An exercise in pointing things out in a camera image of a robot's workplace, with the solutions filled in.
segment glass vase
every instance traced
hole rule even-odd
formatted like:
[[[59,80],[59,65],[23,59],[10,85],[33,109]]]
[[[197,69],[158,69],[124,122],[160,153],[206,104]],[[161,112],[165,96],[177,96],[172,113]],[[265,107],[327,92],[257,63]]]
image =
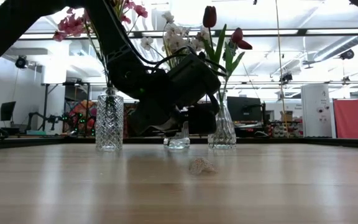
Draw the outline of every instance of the glass vase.
[[[222,99],[219,100],[219,113],[216,115],[216,131],[214,134],[208,135],[208,147],[210,149],[236,148],[236,132],[229,110],[227,109],[225,93],[222,93]]]
[[[124,99],[116,95],[113,87],[98,96],[96,114],[96,150],[118,151],[122,149],[124,132]]]
[[[170,151],[182,151],[190,147],[189,125],[184,122],[181,132],[174,137],[165,137],[163,142],[164,148]]]

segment computer monitor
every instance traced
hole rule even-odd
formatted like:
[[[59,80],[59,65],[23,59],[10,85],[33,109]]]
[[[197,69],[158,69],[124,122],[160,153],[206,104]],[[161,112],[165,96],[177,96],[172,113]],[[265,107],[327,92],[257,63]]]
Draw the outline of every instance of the computer monitor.
[[[262,121],[259,98],[228,96],[227,108],[233,121]]]
[[[3,103],[0,108],[0,121],[10,121],[16,102]]]

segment wooden table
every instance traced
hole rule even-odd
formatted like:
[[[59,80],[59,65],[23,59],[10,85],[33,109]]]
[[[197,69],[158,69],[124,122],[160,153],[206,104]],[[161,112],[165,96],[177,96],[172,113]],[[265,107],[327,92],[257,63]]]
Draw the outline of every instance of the wooden table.
[[[191,175],[204,157],[219,173]],[[0,223],[358,223],[358,149],[92,144],[0,149]]]

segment small glass vase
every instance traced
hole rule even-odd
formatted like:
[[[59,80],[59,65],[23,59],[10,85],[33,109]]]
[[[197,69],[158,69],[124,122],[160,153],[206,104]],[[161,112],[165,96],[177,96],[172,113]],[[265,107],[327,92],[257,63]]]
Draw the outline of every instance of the small glass vase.
[[[189,125],[184,122],[181,132],[174,137],[165,137],[163,142],[164,148],[170,151],[183,151],[190,147]]]
[[[113,87],[98,96],[96,114],[96,150],[118,151],[122,149],[124,132],[124,98],[116,95]]]
[[[214,134],[208,135],[208,147],[210,149],[235,149],[236,132],[227,109],[225,93],[222,93],[222,100],[219,100],[219,104],[219,113],[216,115],[216,131]]]

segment crumpled paper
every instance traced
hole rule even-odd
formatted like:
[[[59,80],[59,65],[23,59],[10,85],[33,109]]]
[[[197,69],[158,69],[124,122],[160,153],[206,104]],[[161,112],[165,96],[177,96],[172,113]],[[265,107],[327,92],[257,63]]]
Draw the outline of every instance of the crumpled paper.
[[[202,172],[217,173],[213,164],[204,158],[196,158],[190,161],[189,171],[193,175],[200,175]]]

